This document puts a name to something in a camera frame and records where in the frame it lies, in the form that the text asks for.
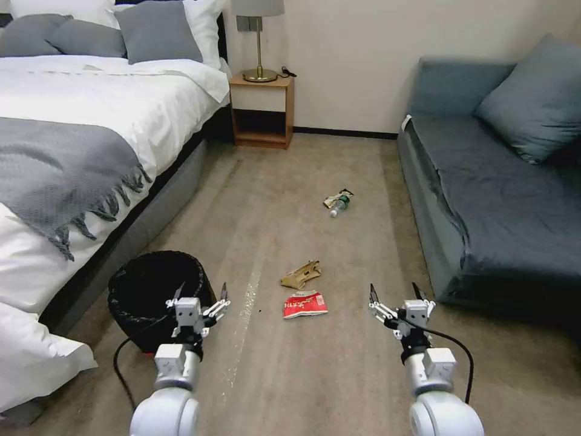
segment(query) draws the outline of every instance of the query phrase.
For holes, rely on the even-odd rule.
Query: floor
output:
[[[355,197],[331,219],[322,201],[344,187]],[[370,282],[391,306],[413,297],[412,280],[430,289],[394,142],[298,134],[287,151],[212,144],[197,195],[150,249],[187,251],[214,289],[228,283],[230,313],[204,343],[200,435],[411,434],[400,345],[367,310]],[[291,290],[278,281],[310,259],[323,275],[307,289],[329,313],[285,321]],[[488,435],[578,434],[581,353],[566,335],[446,306],[430,325],[471,349],[471,403]],[[111,368],[125,336],[104,298],[73,336],[100,368],[55,393],[32,427],[3,435],[128,433],[130,406]],[[467,362],[451,347],[462,397]],[[135,396],[149,396],[152,358],[129,345],[120,361]]]

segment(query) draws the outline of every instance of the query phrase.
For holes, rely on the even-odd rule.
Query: table lamp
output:
[[[276,16],[284,13],[284,0],[232,0],[232,13],[238,16],[255,17],[256,45],[258,52],[258,65],[256,68],[242,73],[244,80],[248,82],[272,82],[277,79],[277,72],[265,70],[262,67],[260,54],[260,26],[258,19],[264,16]]]

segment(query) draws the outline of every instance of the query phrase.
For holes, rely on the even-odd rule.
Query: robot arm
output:
[[[167,302],[176,309],[175,343],[162,344],[155,362],[155,392],[138,405],[131,419],[131,436],[194,436],[199,404],[193,393],[197,387],[203,358],[202,340],[230,306],[226,284],[220,300],[202,312],[198,298]]]
[[[401,342],[401,361],[407,370],[412,395],[410,408],[414,436],[484,436],[478,414],[452,394],[456,359],[449,348],[432,348],[425,328],[436,306],[413,284],[416,300],[390,309],[379,302],[373,285],[369,309]]]

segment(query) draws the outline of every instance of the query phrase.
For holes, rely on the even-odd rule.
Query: water bottle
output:
[[[347,209],[347,206],[349,206],[349,197],[347,196],[341,196],[339,197],[336,201],[335,201],[335,206],[331,209],[331,212],[329,213],[333,218],[337,216],[337,214],[339,213],[339,211],[343,210],[343,209]]]

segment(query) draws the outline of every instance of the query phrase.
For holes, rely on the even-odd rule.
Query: red snack bag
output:
[[[291,319],[298,316],[322,315],[327,312],[325,300],[317,291],[298,291],[292,294],[284,303],[283,318]]]

